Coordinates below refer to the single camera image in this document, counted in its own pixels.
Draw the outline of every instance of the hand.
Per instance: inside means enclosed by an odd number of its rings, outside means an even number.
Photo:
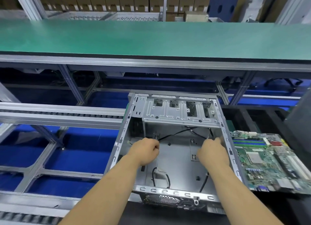
[[[160,143],[158,140],[144,138],[135,142],[127,153],[133,157],[140,166],[149,164],[159,154]]]
[[[208,171],[215,168],[222,169],[229,166],[230,163],[227,150],[221,145],[219,137],[214,141],[211,139],[205,140],[201,149],[197,151],[197,156]]]

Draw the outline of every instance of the green circuit board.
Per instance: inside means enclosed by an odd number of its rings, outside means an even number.
[[[248,187],[311,195],[311,173],[278,134],[233,131]]]

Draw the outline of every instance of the white pci slot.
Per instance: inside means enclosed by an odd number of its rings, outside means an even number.
[[[309,169],[304,165],[304,163],[301,162],[301,160],[297,156],[293,156],[293,159],[296,161],[296,163],[300,166],[300,168],[305,172],[305,174],[308,176],[309,180],[311,180],[311,172]]]
[[[290,164],[293,166],[293,168],[297,171],[297,173],[304,178],[305,180],[310,181],[310,178],[306,175],[306,173],[302,170],[302,168],[299,166],[299,164],[294,160],[292,156],[287,156],[287,160],[290,162]]]

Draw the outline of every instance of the person's left arm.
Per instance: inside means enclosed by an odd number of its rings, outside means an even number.
[[[159,142],[144,138],[73,207],[59,225],[116,225],[132,192],[139,166],[159,154]]]

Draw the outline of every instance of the green table top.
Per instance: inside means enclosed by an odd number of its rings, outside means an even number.
[[[7,52],[311,60],[301,24],[0,20],[0,41]]]

